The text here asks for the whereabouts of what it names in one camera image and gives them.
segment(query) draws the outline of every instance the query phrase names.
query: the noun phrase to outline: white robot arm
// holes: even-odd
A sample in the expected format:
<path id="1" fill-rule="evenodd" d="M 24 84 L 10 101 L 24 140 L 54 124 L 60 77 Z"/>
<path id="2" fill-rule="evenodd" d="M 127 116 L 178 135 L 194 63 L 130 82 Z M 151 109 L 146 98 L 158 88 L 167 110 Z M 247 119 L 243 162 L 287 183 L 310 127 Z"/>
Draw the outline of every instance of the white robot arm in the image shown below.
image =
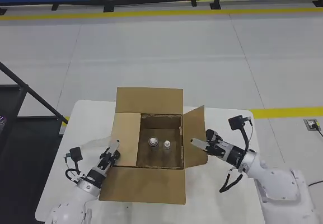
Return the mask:
<path id="1" fill-rule="evenodd" d="M 240 129 L 245 134 L 243 126 L 250 118 L 237 116 L 229 119 L 232 130 Z M 225 192 L 241 180 L 243 174 L 255 179 L 263 215 L 267 224 L 317 224 L 319 219 L 308 191 L 308 186 L 301 172 L 295 170 L 269 169 L 260 156 L 253 150 L 247 150 L 248 139 L 244 136 L 246 149 L 243 150 L 225 142 L 217 132 L 206 131 L 207 141 L 193 138 L 194 146 L 204 150 L 209 155 L 234 166 L 241 175 L 237 180 L 225 185 L 220 192 Z"/>
<path id="2" fill-rule="evenodd" d="M 100 155 L 99 162 L 87 175 L 82 174 L 76 166 L 76 169 L 68 169 L 65 175 L 69 180 L 77 185 L 73 189 L 72 197 L 64 203 L 53 207 L 46 224 L 90 224 L 92 211 L 87 209 L 85 204 L 91 200 L 96 200 L 102 182 L 106 178 L 106 172 L 110 169 L 120 157 L 117 150 L 119 141 L 113 142 L 104 153 Z M 71 178 L 68 173 L 74 171 L 78 175 Z"/>

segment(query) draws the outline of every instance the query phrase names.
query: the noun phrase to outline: white table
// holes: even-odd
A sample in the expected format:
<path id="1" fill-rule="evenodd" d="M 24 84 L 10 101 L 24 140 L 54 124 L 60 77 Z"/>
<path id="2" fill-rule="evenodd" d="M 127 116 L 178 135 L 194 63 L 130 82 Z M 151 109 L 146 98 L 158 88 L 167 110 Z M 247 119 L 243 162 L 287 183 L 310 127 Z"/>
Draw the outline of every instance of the white table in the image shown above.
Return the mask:
<path id="1" fill-rule="evenodd" d="M 184 113 L 192 109 L 184 107 Z M 114 112 L 114 102 L 80 100 L 75 104 L 35 213 L 37 220 L 45 221 L 51 207 L 63 202 L 75 186 L 64 175 L 66 166 L 63 155 L 73 147 L 109 136 Z M 244 140 L 240 131 L 232 131 L 228 124 L 228 118 L 240 114 L 253 117 L 248 110 L 205 108 L 206 129 L 216 130 L 225 141 L 243 148 Z M 246 125 L 245 129 L 250 135 L 250 126 Z M 259 152 L 256 129 L 250 148 Z M 104 148 L 83 151 L 79 168 L 88 172 L 103 151 Z M 253 179 L 243 178 L 229 191 L 219 193 L 230 167 L 218 158 L 209 157 L 206 165 L 186 169 L 186 205 L 89 202 L 87 208 L 93 209 L 92 223 L 264 223 Z M 237 176 L 237 172 L 233 173 L 234 179 Z"/>

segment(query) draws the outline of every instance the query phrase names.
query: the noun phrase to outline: floor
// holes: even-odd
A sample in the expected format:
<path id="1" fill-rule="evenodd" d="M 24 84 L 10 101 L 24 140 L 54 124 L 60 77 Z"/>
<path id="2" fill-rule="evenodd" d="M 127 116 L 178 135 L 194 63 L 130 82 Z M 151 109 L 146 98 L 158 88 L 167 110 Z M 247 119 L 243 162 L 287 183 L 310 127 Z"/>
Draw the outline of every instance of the floor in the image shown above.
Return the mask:
<path id="1" fill-rule="evenodd" d="M 115 101 L 118 86 L 183 88 L 185 106 L 323 106 L 317 13 L 0 21 L 0 60 L 65 116 L 80 99 Z M 20 112 L 49 114 L 32 97 Z M 303 117 L 255 126 L 269 166 L 323 179 L 323 139 Z M 310 192 L 323 223 L 323 184 Z"/>

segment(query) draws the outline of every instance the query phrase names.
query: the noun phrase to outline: open cardboard box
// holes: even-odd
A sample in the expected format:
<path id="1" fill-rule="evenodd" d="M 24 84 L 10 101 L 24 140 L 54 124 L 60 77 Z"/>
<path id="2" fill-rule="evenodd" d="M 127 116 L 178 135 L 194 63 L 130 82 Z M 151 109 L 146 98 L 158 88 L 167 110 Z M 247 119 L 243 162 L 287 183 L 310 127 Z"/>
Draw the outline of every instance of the open cardboard box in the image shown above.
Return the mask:
<path id="1" fill-rule="evenodd" d="M 148 139 L 159 139 L 151 150 Z M 185 168 L 207 163 L 190 143 L 206 140 L 204 107 L 183 114 L 182 90 L 118 88 L 111 132 L 120 140 L 120 159 L 110 169 L 99 200 L 185 204 Z M 162 148 L 171 142 L 170 149 Z"/>

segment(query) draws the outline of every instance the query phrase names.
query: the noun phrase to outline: spray can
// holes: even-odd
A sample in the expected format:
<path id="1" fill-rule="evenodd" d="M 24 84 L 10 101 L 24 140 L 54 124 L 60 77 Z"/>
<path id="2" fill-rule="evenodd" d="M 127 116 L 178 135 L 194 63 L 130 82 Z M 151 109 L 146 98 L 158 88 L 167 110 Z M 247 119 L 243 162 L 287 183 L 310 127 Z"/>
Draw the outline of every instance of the spray can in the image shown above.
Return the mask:
<path id="1" fill-rule="evenodd" d="M 149 138 L 148 143 L 149 143 L 149 146 L 151 146 L 151 149 L 153 149 L 153 150 L 158 149 L 159 140 L 156 137 Z"/>
<path id="2" fill-rule="evenodd" d="M 164 143 L 163 143 L 163 148 L 164 150 L 169 150 L 170 149 L 170 146 L 171 146 L 171 143 L 170 141 L 166 140 Z"/>

